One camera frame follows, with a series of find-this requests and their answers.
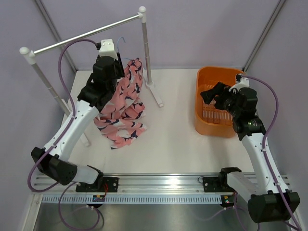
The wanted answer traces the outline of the black mount plate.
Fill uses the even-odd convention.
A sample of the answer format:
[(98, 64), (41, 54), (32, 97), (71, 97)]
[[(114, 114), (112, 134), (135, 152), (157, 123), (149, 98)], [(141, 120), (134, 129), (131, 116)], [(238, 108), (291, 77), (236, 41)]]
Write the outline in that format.
[(202, 184), (204, 192), (206, 193), (224, 193), (228, 189), (220, 182), (218, 177), (199, 176), (197, 181)]
[(76, 186), (76, 192), (79, 193), (116, 193), (118, 190), (118, 177), (99, 177), (93, 184), (80, 183)]

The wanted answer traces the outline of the black left mount plate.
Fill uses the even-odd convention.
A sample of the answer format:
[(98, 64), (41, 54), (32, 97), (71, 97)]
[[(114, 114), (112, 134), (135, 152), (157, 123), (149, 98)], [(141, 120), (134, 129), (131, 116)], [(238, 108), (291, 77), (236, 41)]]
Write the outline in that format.
[(79, 193), (116, 193), (118, 190), (118, 177), (99, 177), (93, 184), (80, 183), (76, 186), (76, 192)]

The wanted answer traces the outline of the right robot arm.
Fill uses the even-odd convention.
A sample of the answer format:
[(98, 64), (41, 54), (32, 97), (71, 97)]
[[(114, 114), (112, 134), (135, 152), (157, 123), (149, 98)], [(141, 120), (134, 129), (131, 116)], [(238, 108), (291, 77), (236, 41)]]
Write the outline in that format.
[(232, 116), (233, 129), (245, 147), (252, 163), (257, 185), (236, 169), (224, 169), (218, 186), (223, 191), (233, 188), (246, 202), (253, 222), (288, 221), (297, 209), (300, 198), (282, 179), (267, 142), (267, 130), (256, 115), (257, 92), (250, 87), (232, 87), (218, 82), (201, 92), (205, 104), (225, 110)]

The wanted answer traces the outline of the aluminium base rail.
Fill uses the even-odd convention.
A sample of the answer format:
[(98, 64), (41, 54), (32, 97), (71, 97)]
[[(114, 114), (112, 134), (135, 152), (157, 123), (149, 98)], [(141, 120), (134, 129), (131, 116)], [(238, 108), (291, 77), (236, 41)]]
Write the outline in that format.
[[(205, 194), (202, 177), (216, 177), (216, 174), (104, 174), (104, 177), (118, 178), (117, 194)], [(36, 189), (45, 189), (55, 181), (48, 176), (38, 175), (33, 179)], [(61, 193), (67, 186), (56, 185), (46, 194)]]

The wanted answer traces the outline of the orange plastic basket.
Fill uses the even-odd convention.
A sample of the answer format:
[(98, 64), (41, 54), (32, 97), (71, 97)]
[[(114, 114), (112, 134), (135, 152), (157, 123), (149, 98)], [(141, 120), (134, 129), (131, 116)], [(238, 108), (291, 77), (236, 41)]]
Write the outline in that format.
[(232, 116), (227, 111), (214, 107), (215, 102), (205, 104), (200, 93), (212, 89), (219, 81), (226, 85), (235, 84), (235, 76), (243, 71), (234, 68), (207, 66), (199, 69), (196, 77), (195, 130), (201, 135), (232, 138)]

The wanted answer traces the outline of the light blue wire hanger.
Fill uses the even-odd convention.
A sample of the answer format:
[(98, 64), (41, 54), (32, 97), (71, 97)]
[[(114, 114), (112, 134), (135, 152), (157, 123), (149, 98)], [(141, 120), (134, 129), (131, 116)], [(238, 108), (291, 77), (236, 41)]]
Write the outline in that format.
[[(118, 38), (116, 47), (117, 47), (117, 51), (118, 51), (119, 53), (121, 53), (121, 52), (120, 52), (120, 41), (121, 41), (121, 40), (122, 40), (124, 43), (126, 43), (124, 37), (119, 37), (119, 38)], [(121, 55), (121, 58), (122, 58), (123, 60), (133, 60), (133, 58), (125, 57), (125, 56), (123, 56), (123, 55)]]

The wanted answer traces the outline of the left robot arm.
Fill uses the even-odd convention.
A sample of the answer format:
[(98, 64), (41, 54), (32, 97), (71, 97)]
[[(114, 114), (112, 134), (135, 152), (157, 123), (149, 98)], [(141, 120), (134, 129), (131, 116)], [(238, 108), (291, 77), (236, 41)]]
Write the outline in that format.
[(35, 147), (32, 150), (35, 168), (61, 185), (85, 183), (93, 192), (103, 188), (101, 171), (90, 166), (72, 164), (69, 158), (89, 123), (111, 101), (117, 81), (123, 77), (124, 69), (119, 53), (101, 51), (65, 123), (43, 148)]

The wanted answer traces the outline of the white and silver clothes rack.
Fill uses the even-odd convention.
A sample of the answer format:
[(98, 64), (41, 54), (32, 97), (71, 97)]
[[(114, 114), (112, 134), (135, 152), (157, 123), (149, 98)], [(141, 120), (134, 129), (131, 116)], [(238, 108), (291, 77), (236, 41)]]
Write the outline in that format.
[(31, 67), (35, 70), (38, 77), (42, 80), (52, 97), (57, 101), (58, 105), (61, 107), (63, 112), (68, 116), (70, 114), (69, 108), (67, 104), (61, 99), (61, 97), (58, 95), (58, 93), (55, 91), (51, 83), (46, 78), (45, 74), (42, 72), (38, 64), (36, 63), (36, 56), (39, 54), (42, 54), (47, 51), (51, 51), (56, 48), (60, 48), (72, 41), (76, 41), (78, 39), (85, 39), (87, 37), (90, 37), (92, 35), (98, 34), (100, 32), (109, 30), (111, 28), (115, 28), (117, 26), (132, 22), (134, 20), (139, 19), (141, 21), (142, 26), (142, 36), (143, 36), (143, 44), (144, 44), (144, 55), (145, 55), (145, 62), (146, 62), (146, 87), (150, 90), (152, 93), (156, 103), (159, 107), (163, 107), (162, 99), (160, 98), (158, 92), (155, 89), (154, 82), (152, 81), (152, 74), (151, 74), (151, 64), (150, 64), (150, 50), (149, 50), (149, 43), (148, 43), (148, 35), (147, 35), (147, 13), (146, 8), (144, 6), (139, 7), (138, 13), (135, 16), (131, 16), (129, 18), (120, 20), (118, 22), (114, 22), (112, 24), (97, 28), (95, 30), (86, 32), (81, 35), (77, 35), (75, 37), (60, 41), (58, 43), (55, 43), (53, 45), (47, 46), (45, 48), (33, 51), (30, 50), (27, 47), (21, 47), (19, 52), (20, 54), (26, 59), (26, 61), (31, 65)]

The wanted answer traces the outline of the pink patterned shorts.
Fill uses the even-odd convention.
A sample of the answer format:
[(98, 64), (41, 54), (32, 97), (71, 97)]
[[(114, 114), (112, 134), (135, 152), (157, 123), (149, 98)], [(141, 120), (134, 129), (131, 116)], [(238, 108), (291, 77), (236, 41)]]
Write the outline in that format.
[(94, 119), (100, 133), (110, 141), (111, 149), (131, 145), (147, 127), (139, 120), (145, 105), (139, 98), (143, 85), (143, 64), (139, 58), (129, 60), (125, 76), (117, 83), (112, 99)]

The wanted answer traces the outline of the black right mount plate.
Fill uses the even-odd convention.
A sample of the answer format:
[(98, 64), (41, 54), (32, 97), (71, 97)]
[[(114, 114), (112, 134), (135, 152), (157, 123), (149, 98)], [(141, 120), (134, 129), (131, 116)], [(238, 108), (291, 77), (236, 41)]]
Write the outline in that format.
[(228, 189), (220, 182), (218, 177), (199, 176), (197, 181), (202, 184), (204, 192), (206, 193), (224, 193)]

